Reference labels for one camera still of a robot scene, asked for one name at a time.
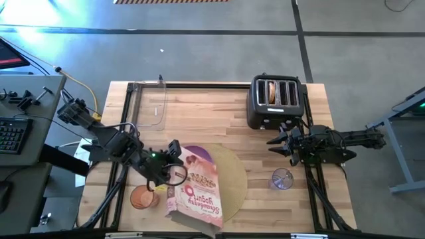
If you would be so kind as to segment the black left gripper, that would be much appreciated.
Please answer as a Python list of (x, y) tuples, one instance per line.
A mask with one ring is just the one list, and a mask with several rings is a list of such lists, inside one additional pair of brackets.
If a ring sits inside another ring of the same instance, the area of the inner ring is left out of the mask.
[[(143, 151), (142, 156), (142, 175), (155, 186), (179, 186), (187, 180), (188, 169), (178, 157), (164, 151)], [(170, 182), (173, 169), (183, 170), (182, 179), (175, 183)]]

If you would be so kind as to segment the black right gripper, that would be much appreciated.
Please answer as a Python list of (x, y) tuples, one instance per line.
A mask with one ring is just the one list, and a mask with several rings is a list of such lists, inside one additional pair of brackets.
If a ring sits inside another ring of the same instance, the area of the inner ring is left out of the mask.
[(293, 128), (290, 131), (290, 136), (286, 131), (280, 132), (280, 134), (267, 141), (268, 145), (281, 144), (287, 139), (287, 145), (279, 147), (271, 147), (268, 150), (274, 153), (278, 153), (285, 157), (291, 157), (290, 165), (296, 166), (298, 163), (316, 164), (320, 163), (321, 159), (318, 153), (319, 144), (319, 133), (321, 132), (318, 125), (313, 125), (309, 129), (309, 133), (303, 134), (300, 128)]

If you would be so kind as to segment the clear purple drinking glass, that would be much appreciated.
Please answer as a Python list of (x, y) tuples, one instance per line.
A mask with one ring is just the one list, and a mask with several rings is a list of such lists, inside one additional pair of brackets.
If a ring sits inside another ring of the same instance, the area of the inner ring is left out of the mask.
[(268, 186), (272, 190), (287, 190), (294, 184), (294, 176), (286, 168), (276, 169), (268, 182)]

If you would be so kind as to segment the pink strawberry yogurt cereal box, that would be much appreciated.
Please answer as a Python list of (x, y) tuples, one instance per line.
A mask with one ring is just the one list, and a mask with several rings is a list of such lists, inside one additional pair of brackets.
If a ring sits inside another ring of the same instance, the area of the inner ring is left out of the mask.
[[(212, 236), (223, 226), (216, 165), (184, 147), (179, 159), (188, 169), (188, 178), (182, 185), (168, 186), (166, 217)], [(182, 169), (172, 172), (171, 183), (182, 179)]]

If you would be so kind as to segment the black four-slot toaster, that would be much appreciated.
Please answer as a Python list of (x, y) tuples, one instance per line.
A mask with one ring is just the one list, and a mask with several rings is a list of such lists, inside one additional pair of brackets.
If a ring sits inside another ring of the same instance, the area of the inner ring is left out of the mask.
[[(268, 81), (276, 87), (275, 104), (268, 103)], [(246, 119), (252, 129), (293, 128), (304, 115), (302, 84), (293, 76), (261, 74), (253, 78), (246, 97)]]

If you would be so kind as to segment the orange translucent cup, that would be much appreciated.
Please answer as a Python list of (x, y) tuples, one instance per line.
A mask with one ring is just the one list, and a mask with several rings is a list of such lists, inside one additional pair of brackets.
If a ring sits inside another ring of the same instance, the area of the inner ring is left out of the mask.
[(131, 205), (139, 210), (156, 207), (160, 198), (154, 191), (149, 191), (146, 185), (136, 187), (130, 195)]

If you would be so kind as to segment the clear plastic container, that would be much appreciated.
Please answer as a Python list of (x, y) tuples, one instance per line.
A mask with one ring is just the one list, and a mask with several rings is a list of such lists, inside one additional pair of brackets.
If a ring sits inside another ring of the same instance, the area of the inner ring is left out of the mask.
[(162, 131), (167, 110), (167, 87), (164, 80), (129, 83), (131, 91), (127, 121), (140, 133)]

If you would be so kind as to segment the black padded bar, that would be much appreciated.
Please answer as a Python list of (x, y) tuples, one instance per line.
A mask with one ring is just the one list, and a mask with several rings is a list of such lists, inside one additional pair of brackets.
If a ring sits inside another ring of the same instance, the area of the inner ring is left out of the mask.
[(85, 161), (68, 155), (47, 144), (44, 144), (42, 147), (39, 161), (50, 163), (51, 165), (65, 169), (80, 176), (86, 176), (89, 172), (89, 166)]

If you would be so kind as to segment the grey metal stand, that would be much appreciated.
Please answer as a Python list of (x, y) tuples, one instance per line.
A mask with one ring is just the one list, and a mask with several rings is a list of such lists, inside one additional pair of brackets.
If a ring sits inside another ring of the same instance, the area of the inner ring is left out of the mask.
[(405, 178), (405, 183), (389, 188), (392, 194), (425, 190), (425, 178), (416, 180), (414, 162), (425, 163), (425, 86), (391, 107), (367, 128), (384, 127)]

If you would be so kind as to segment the black keyboard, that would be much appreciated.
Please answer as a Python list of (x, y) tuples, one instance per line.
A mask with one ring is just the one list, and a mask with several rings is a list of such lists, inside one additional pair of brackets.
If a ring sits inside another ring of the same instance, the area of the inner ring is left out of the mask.
[(0, 117), (0, 154), (20, 155), (32, 126), (32, 119)]

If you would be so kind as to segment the black desk clamp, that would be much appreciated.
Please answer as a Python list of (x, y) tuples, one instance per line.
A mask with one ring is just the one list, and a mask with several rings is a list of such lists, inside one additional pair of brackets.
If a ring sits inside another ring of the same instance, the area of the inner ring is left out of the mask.
[(46, 94), (53, 95), (53, 92), (44, 86), (43, 92), (36, 98), (33, 97), (33, 94), (29, 90), (25, 90), (22, 96), (18, 96), (13, 91), (7, 92), (5, 96), (9, 104), (16, 104), (18, 110), (26, 112), (30, 106), (39, 106), (41, 104), (41, 98)]

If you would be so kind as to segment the black computer mouse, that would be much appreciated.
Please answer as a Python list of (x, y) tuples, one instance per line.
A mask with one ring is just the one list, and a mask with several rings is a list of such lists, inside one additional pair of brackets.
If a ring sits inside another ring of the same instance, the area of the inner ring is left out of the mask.
[(13, 183), (10, 181), (0, 181), (0, 214), (5, 211), (11, 197)]

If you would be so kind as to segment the dark screen with red stripe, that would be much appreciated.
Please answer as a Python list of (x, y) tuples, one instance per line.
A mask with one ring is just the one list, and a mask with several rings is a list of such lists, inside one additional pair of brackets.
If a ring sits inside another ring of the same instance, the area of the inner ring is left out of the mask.
[(3, 39), (0, 39), (0, 70), (29, 65), (29, 61), (22, 54)]

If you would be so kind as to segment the silver frame bracket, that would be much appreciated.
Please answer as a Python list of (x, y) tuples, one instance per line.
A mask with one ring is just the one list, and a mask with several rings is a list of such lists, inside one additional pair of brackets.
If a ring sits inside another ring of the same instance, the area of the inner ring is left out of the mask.
[(329, 239), (326, 234), (291, 233), (291, 239)]
[(111, 232), (106, 233), (104, 239), (141, 239), (143, 234), (140, 232)]

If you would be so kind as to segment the black aluminium table frame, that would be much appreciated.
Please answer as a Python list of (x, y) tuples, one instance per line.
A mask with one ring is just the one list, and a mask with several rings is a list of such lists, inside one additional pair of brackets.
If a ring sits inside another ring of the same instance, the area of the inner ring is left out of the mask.
[[(113, 124), (121, 119), (129, 82), (111, 82), (102, 123)], [(195, 83), (195, 88), (183, 84), (177, 88), (167, 83), (167, 119), (163, 130), (141, 128), (141, 140), (155, 150), (163, 149), (172, 139), (181, 145), (213, 143), (228, 148), (238, 155), (247, 174), (247, 193), (240, 210), (224, 223), (221, 232), (229, 233), (285, 233), (313, 232), (313, 220), (305, 170), (302, 165), (291, 167), (289, 159), (268, 151), (269, 139), (278, 132), (253, 130), (246, 124), (246, 95), (250, 83), (235, 86)], [(333, 127), (333, 120), (324, 84), (306, 84), (314, 124)], [(91, 170), (86, 180), (78, 213), (82, 226), (103, 201), (111, 163), (100, 163)], [(287, 168), (294, 176), (294, 185), (288, 190), (273, 190), (268, 181), (277, 168)], [(342, 170), (336, 165), (322, 166), (327, 196), (345, 222), (356, 228), (349, 189)], [(118, 230), (142, 232), (195, 232), (165, 217), (166, 190), (160, 190), (159, 205), (144, 210), (135, 209), (130, 195), (145, 179), (133, 169), (127, 176)]]

